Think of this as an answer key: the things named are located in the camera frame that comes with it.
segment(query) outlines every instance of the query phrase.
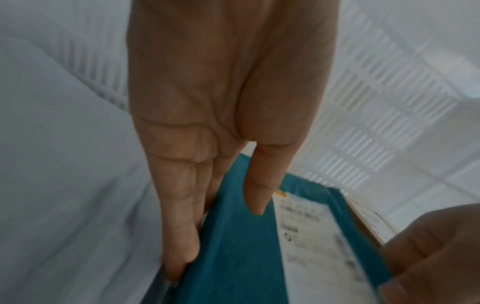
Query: hand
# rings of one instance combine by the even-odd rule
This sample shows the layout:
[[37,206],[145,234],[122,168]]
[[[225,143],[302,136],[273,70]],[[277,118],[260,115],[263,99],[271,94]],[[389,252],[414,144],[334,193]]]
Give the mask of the hand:
[[130,111],[161,204],[167,276],[199,251],[204,210],[248,141],[244,198],[262,214],[317,113],[338,0],[134,0]]
[[480,303],[480,204],[428,213],[381,250],[385,304]]

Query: teal package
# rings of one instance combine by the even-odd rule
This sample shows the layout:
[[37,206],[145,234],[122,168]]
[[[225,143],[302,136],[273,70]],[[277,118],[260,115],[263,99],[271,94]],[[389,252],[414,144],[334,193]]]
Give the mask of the teal package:
[[[244,203],[249,162],[240,155],[225,175],[203,224],[198,258],[172,291],[172,303],[288,304],[273,203],[263,216],[252,215]],[[372,287],[390,278],[376,249],[356,229],[338,190],[290,174],[280,190],[327,204]]]

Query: white bedding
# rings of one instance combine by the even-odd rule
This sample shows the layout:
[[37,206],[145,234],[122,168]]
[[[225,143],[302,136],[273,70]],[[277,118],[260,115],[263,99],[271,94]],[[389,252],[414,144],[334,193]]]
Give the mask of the white bedding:
[[0,36],[0,303],[139,303],[160,241],[128,114]]

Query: white plastic basket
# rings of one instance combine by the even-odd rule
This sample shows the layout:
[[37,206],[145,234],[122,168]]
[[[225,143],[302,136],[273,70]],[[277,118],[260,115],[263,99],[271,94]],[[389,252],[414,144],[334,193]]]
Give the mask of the white plastic basket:
[[[325,99],[290,171],[341,188],[397,230],[479,202],[480,60],[456,41],[480,42],[458,34],[477,30],[475,14],[456,13],[465,9],[480,4],[344,0]],[[129,10],[129,0],[0,0],[0,31],[29,39],[126,110]]]

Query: white label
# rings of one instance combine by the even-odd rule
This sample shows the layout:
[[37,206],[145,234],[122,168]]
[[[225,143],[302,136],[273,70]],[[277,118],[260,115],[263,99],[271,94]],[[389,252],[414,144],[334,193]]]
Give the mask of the white label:
[[290,304],[378,304],[330,208],[273,194],[276,230]]

